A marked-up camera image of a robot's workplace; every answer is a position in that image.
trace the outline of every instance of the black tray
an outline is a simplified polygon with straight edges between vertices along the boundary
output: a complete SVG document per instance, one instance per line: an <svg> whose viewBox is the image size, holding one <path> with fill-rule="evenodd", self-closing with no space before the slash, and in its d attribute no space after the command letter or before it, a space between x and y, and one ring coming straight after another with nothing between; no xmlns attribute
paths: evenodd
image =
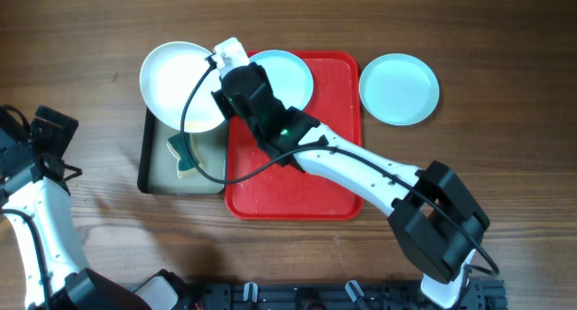
<svg viewBox="0 0 577 310"><path fill-rule="evenodd" d="M179 133L159 121L150 110L146 110L144 135L142 138L141 161L138 169L137 187L145 194L161 195L204 195L218 194L224 185L203 178L200 174L179 178L177 159L172 156L166 140ZM224 178L228 146L228 123L214 130L193 134L205 171Z"/></svg>

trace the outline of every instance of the red tray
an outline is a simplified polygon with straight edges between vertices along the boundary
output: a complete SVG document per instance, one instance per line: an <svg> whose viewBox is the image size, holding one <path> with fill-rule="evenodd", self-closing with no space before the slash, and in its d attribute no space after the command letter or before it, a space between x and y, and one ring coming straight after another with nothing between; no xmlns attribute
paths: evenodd
<svg viewBox="0 0 577 310"><path fill-rule="evenodd" d="M249 56L258 51L250 51ZM315 81L305 112L348 141L362 144L359 67L341 51L293 51L310 68ZM244 122L230 122L226 177L238 178L270 159ZM226 186L224 200L242 219L347 220L361 211L363 201L328 179L304 174L291 166L274 165L239 184Z"/></svg>

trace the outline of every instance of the wood grain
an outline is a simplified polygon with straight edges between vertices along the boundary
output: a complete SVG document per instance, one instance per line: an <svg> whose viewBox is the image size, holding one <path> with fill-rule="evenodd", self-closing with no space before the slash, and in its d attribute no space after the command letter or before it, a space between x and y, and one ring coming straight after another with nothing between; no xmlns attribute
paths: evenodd
<svg viewBox="0 0 577 310"><path fill-rule="evenodd" d="M240 280L418 278L371 205L342 223L247 222L221 196L136 188L145 105L138 74L166 41L247 50L389 52L442 84L434 116L396 128L363 115L365 147L452 165L491 219L483 242L511 309L577 304L575 0L0 0L0 97L79 119L65 159L72 214L93 268L126 284L158 269ZM22 308L14 233L0 221L0 308Z"/></svg>

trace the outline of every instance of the plastic dish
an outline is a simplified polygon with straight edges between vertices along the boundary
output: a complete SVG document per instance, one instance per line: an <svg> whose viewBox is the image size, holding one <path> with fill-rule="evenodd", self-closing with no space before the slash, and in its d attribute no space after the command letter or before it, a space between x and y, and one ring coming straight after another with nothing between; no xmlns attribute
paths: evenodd
<svg viewBox="0 0 577 310"><path fill-rule="evenodd" d="M142 63L141 92L144 102L161 122L179 130L182 108L200 77L208 69L210 51L184 41L154 49ZM206 132L224 121L212 91L220 89L218 71L211 72L192 99L185 121L186 132Z"/></svg>
<svg viewBox="0 0 577 310"><path fill-rule="evenodd" d="M374 117L391 125L425 120L439 102L439 83L423 61L407 54L387 54L362 72L359 94Z"/></svg>
<svg viewBox="0 0 577 310"><path fill-rule="evenodd" d="M296 55L283 50L266 50L250 57L264 67L272 92L285 108L303 110L313 96L313 75L307 64Z"/></svg>

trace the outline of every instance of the green sponge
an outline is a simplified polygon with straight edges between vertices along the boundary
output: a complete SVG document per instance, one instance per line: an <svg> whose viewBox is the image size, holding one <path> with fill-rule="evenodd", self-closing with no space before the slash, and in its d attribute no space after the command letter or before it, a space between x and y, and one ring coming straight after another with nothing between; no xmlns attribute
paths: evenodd
<svg viewBox="0 0 577 310"><path fill-rule="evenodd" d="M197 163L197 165L204 169L205 166L203 165L202 161L198 158L197 147L195 146L194 140L192 140L192 135L190 133L185 133L186 139L190 142L190 148L192 150L192 158ZM174 157L178 160L177 163L177 172L179 178L183 178L185 176L191 176L198 173L198 169L195 165L190 161L189 158L182 158L181 156L186 156L185 146L180 138L180 134L173 135L169 138L167 142L169 146L169 150Z"/></svg>

